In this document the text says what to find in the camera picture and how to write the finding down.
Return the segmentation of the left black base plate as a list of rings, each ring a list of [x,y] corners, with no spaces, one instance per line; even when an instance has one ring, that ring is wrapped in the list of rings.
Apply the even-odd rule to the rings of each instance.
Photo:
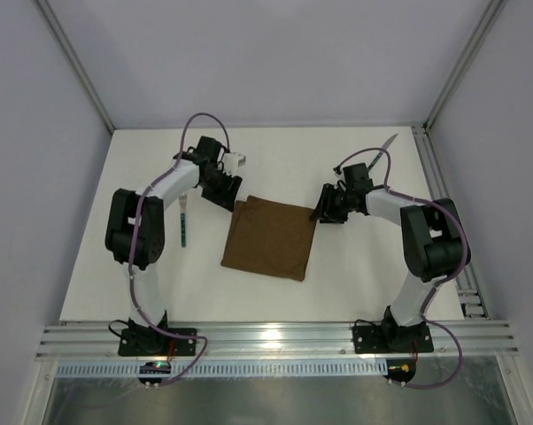
[[[164,336],[151,328],[125,328],[121,332],[118,354],[121,357],[193,357],[196,355],[197,330],[195,328],[170,328],[168,332],[189,339]]]

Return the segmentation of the right aluminium frame post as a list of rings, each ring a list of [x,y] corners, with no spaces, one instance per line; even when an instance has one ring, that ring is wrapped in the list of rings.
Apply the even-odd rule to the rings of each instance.
[[[423,124],[428,131],[435,126],[461,84],[506,4],[506,0],[490,0],[486,4]]]

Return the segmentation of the aluminium mounting rail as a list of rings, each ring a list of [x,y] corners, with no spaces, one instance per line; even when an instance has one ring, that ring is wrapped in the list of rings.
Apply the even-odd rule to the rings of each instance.
[[[208,339],[206,359],[354,358],[352,324],[323,322],[177,322]],[[465,356],[516,356],[518,344],[505,321],[447,321],[455,336],[431,326],[433,356],[454,356],[459,343]],[[119,342],[104,322],[69,323],[44,329],[35,358],[115,359]]]

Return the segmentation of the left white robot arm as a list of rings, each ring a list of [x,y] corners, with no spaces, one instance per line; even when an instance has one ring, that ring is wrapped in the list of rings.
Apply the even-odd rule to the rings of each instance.
[[[163,356],[172,343],[182,356],[194,354],[195,330],[171,330],[160,293],[157,262],[166,244],[165,212],[189,189],[201,188],[203,199],[230,212],[243,178],[236,172],[246,157],[214,138],[174,155],[170,167],[147,188],[117,189],[105,232],[105,248],[126,268],[131,311],[120,331],[122,357]]]

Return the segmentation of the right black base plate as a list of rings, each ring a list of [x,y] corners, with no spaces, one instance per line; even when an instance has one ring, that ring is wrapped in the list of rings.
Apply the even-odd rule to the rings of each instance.
[[[351,327],[357,354],[432,353],[434,345],[429,326],[424,322],[400,327],[395,321],[373,323],[357,320]]]

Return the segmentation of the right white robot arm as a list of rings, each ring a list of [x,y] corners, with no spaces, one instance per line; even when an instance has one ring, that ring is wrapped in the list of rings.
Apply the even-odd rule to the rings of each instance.
[[[339,180],[323,185],[311,220],[344,224],[362,213],[399,226],[408,269],[402,288],[380,322],[357,320],[351,328],[357,354],[432,352],[425,315],[439,288],[470,260],[465,233],[450,198],[418,200],[376,185],[364,163],[336,167]]]

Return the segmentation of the left aluminium frame post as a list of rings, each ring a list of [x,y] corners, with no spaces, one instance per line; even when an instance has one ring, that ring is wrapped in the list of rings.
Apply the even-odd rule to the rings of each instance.
[[[74,48],[62,23],[50,4],[50,1],[33,0],[32,3],[38,13],[41,15],[45,26],[55,40],[55,43],[64,56],[66,63],[84,91],[84,94],[88,98],[91,106],[94,108],[98,118],[103,122],[108,133],[112,135],[115,132],[116,127],[110,117],[110,114],[106,110],[104,103],[99,96],[95,85],[93,84],[93,81],[90,79],[86,68],[82,64],[76,49]]]

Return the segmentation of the aluminium frame post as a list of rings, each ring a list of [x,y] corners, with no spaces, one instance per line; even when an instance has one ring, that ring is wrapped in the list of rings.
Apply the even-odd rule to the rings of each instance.
[[[461,84],[506,4],[506,0],[490,0],[486,4],[423,124],[428,131],[435,126]]]
[[[50,4],[50,1],[33,0],[32,3],[38,13],[41,15],[45,26],[55,40],[55,43],[64,56],[66,63],[84,91],[84,94],[88,98],[91,106],[94,108],[98,118],[103,122],[108,133],[112,135],[115,132],[116,127],[110,117],[110,114],[106,110],[104,103],[99,96],[95,85],[93,84],[93,81],[90,79],[86,68],[82,64],[76,49],[74,48],[62,23]]]

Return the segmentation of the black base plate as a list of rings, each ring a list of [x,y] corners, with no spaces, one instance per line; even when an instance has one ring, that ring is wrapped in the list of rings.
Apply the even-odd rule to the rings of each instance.
[[[357,354],[432,353],[434,345],[429,326],[424,322],[400,327],[395,321],[373,323],[357,320],[351,327]]]
[[[196,355],[197,330],[195,328],[170,328],[168,332],[189,339],[164,336],[151,328],[125,328],[121,332],[118,354],[121,357],[193,357]]]

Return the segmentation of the right side aluminium rail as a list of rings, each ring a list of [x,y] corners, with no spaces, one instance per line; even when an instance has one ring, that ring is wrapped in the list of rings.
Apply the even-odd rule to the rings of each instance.
[[[440,236],[432,237],[432,242],[440,243],[447,249],[448,254],[455,255],[455,264],[449,267],[447,277],[438,282],[445,285],[448,278],[455,281],[460,306],[466,319],[488,320],[489,316],[471,267],[471,251],[460,222],[459,211],[447,192],[429,134],[423,125],[412,126],[412,133],[431,195],[430,200],[426,201],[426,209],[436,215],[433,219],[436,221],[433,229],[440,232]]]

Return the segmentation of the brown cloth napkin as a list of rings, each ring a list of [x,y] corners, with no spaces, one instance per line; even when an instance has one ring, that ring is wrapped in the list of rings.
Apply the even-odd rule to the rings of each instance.
[[[221,265],[302,282],[313,245],[313,209],[249,196],[232,213]]]

